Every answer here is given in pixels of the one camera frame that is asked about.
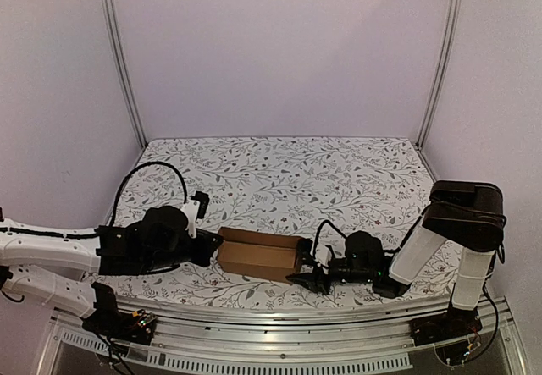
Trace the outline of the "brown cardboard box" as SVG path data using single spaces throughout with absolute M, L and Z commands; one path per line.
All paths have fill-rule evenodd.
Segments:
M 287 277 L 300 272 L 299 236 L 266 234 L 222 227 L 224 239 L 217 261 L 226 273 L 288 284 Z

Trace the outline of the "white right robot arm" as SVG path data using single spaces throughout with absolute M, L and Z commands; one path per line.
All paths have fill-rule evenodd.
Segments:
M 399 246 L 386 250 L 380 239 L 358 230 L 344 235 L 344 255 L 323 245 L 318 235 L 301 239 L 297 257 L 303 273 L 287 281 L 327 295 L 333 283 L 371 284 L 375 294 L 387 299 L 403 296 L 423 267 L 446 243 L 462 247 L 460 266 L 451 292 L 451 309 L 438 320 L 438 330 L 455 338 L 471 322 L 491 265 L 503 257 L 503 194 L 490 183 L 439 180 L 429 204 L 420 212 Z

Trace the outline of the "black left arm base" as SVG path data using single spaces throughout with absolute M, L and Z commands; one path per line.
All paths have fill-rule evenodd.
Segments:
M 157 326 L 157 316 L 140 309 L 131 313 L 118 309 L 115 293 L 105 284 L 93 283 L 96 300 L 94 312 L 82 320 L 82 328 L 110 339 L 150 345 Z

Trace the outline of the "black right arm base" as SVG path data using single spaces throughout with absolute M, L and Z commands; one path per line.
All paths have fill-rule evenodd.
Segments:
M 483 326 L 477 308 L 467 311 L 448 305 L 445 312 L 412 319 L 409 328 L 414 344 L 419 346 L 475 334 Z

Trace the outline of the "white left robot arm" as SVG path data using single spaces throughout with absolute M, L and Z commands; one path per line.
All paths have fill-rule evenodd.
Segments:
M 120 335 L 125 317 L 109 304 L 99 305 L 110 288 L 89 284 L 53 272 L 71 268 L 101 276 L 141 276 L 163 273 L 188 262 L 208 267 L 222 245 L 219 234 L 199 229 L 198 201 L 182 208 L 153 207 L 143 219 L 127 227 L 60 230 L 6 220 L 1 228 L 1 288 L 28 295 L 93 322 L 108 336 Z

